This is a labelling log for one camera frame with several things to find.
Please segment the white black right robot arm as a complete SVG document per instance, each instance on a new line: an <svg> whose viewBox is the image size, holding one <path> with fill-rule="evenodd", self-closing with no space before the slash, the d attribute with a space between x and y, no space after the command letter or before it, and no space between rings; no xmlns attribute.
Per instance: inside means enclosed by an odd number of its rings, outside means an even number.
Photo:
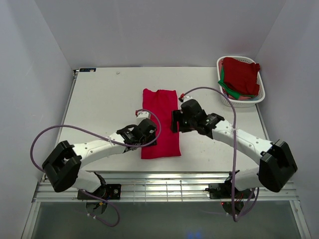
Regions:
<svg viewBox="0 0 319 239"><path fill-rule="evenodd" d="M231 198L257 187L278 193L298 169L285 141L271 142L234 129L224 117L215 113L207 114L195 99L183 102L179 110L172 112L171 130L174 133L196 131L233 147L257 164L253 169L231 174L225 181L225 192Z"/></svg>

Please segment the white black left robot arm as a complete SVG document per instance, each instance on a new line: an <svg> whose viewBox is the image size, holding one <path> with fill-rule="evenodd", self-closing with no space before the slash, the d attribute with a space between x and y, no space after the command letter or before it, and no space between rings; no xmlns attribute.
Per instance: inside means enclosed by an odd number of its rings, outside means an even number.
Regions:
<svg viewBox="0 0 319 239"><path fill-rule="evenodd" d="M106 193L106 182L97 173L82 168L107 156L133 151L145 144L152 145L156 130L157 125L152 120L143 119L138 125L129 125L116 131L106 140L78 144L62 141L47 157L42 169L55 192L64 192L73 187L100 199Z"/></svg>

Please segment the light blue t shirt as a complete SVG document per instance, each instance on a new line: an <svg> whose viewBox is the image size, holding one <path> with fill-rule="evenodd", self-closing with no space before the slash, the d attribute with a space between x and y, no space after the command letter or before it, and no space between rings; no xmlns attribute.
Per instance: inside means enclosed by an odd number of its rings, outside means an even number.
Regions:
<svg viewBox="0 0 319 239"><path fill-rule="evenodd" d="M238 99L234 98L233 96L229 95L229 94L224 94L224 96L226 96L229 100L231 101L239 101L239 102L249 102L249 101L256 101L258 100L257 96L254 97L250 97L250 96L243 96L240 95L240 97Z"/></svg>

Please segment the dark red folded t shirt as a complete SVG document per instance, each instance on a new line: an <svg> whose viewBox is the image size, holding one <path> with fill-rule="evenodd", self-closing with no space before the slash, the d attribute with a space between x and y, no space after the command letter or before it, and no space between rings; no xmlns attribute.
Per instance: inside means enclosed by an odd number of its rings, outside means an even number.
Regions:
<svg viewBox="0 0 319 239"><path fill-rule="evenodd" d="M260 86L257 84L257 75L260 71L258 63L245 63L231 57L223 59L223 83L241 95L256 96Z"/></svg>

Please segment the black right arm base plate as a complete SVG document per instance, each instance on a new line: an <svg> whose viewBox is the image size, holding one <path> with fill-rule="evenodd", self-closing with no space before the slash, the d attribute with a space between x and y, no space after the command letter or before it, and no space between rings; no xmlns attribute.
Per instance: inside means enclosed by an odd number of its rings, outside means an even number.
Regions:
<svg viewBox="0 0 319 239"><path fill-rule="evenodd" d="M210 183L205 191L209 193L210 199L231 199L232 186L228 183ZM248 199L252 194L252 199L255 198L255 193L250 189L239 191L235 188L234 198L237 199Z"/></svg>

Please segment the blue label sticker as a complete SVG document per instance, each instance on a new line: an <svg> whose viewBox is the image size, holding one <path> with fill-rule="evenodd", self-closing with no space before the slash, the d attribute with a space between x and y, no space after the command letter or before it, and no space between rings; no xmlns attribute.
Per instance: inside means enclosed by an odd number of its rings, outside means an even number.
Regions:
<svg viewBox="0 0 319 239"><path fill-rule="evenodd" d="M80 68L79 72L95 72L96 68Z"/></svg>

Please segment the green t shirt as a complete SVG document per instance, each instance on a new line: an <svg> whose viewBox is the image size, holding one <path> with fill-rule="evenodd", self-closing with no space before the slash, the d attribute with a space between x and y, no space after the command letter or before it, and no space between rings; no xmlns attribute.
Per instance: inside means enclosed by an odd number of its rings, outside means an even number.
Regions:
<svg viewBox="0 0 319 239"><path fill-rule="evenodd" d="M230 89L225 83L224 83L224 67L221 67L220 71L220 80L218 81L218 84L224 89L224 91L231 97L233 97L235 100L238 100L240 98L240 94L232 89Z"/></svg>

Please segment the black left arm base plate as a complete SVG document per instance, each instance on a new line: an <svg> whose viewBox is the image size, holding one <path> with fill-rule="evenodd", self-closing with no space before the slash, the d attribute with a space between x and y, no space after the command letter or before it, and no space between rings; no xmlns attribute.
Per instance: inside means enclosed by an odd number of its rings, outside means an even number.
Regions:
<svg viewBox="0 0 319 239"><path fill-rule="evenodd" d="M97 190L90 194L105 200L119 200L121 197L121 188L121 184L106 184L100 186ZM77 199L93 200L94 198L86 195L83 191L78 190Z"/></svg>

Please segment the pink t shirt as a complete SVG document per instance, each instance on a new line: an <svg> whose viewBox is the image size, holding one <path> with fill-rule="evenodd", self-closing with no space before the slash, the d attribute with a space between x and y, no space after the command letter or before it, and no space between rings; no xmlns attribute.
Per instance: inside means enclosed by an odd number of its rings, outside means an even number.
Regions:
<svg viewBox="0 0 319 239"><path fill-rule="evenodd" d="M228 88L224 84L223 60L219 61L218 67L219 67L219 72L220 72L220 80L218 81L218 84L222 87L222 92L224 94L226 94L229 99L244 101L244 100L250 100L250 99L254 98L254 96L241 95L240 93Z"/></svg>

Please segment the bright red t shirt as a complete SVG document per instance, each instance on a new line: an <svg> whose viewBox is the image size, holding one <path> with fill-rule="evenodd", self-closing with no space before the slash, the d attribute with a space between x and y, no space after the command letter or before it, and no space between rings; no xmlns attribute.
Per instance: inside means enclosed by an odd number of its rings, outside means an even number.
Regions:
<svg viewBox="0 0 319 239"><path fill-rule="evenodd" d="M151 120L157 125L158 139L156 145L142 148L141 159L181 156L179 134L171 131L172 112L178 109L176 91L144 89L142 107L154 113Z"/></svg>

